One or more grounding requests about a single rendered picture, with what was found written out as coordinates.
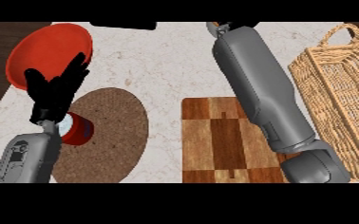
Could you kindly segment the brown round placemat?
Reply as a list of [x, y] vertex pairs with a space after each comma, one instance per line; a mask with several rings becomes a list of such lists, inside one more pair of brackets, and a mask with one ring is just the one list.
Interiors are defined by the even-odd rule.
[[149, 120], [136, 96], [106, 87], [75, 100], [69, 111], [94, 125], [91, 139], [80, 146], [65, 144], [53, 168], [57, 183], [118, 183], [143, 155]]

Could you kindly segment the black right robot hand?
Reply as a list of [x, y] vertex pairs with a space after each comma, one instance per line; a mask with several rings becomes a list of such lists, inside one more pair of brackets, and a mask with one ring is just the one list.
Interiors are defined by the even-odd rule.
[[229, 28], [230, 29], [236, 29], [236, 28], [241, 28], [241, 27], [254, 28], [258, 23], [260, 22], [229, 22]]

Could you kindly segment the black appliance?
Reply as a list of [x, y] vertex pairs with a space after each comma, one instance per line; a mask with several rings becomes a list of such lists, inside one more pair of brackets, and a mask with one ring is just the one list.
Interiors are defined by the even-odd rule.
[[131, 28], [131, 29], [145, 29], [155, 30], [156, 22], [99, 22], [91, 21], [90, 24], [96, 27], [108, 28]]

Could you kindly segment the wicker basket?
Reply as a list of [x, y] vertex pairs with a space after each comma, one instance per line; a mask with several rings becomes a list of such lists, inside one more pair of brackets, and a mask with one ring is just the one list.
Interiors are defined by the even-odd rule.
[[359, 182], [359, 27], [331, 28], [288, 69], [317, 135]]

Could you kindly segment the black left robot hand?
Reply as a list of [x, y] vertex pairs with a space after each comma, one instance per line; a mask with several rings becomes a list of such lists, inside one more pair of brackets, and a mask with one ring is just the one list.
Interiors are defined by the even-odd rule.
[[23, 71], [26, 93], [34, 101], [29, 118], [32, 124], [38, 124], [41, 121], [57, 123], [63, 120], [74, 94], [90, 73], [84, 59], [85, 55], [80, 52], [72, 58], [62, 75], [56, 76], [50, 81], [44, 79], [44, 76], [34, 68], [28, 68]]

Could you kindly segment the wooden cutting board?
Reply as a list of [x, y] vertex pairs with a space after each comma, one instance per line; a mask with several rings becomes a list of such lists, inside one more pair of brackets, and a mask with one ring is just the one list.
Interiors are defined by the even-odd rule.
[[180, 111], [183, 183], [288, 181], [280, 163], [295, 154], [270, 151], [236, 98], [184, 98]]

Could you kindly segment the red bowl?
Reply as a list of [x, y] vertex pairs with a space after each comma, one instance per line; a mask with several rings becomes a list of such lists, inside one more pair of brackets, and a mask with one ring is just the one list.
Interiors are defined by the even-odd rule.
[[28, 68], [34, 68], [50, 81], [62, 74], [80, 52], [84, 53], [84, 62], [88, 63], [93, 56], [93, 38], [81, 26], [60, 23], [35, 30], [15, 46], [6, 61], [10, 84], [17, 89], [26, 89], [23, 71]]

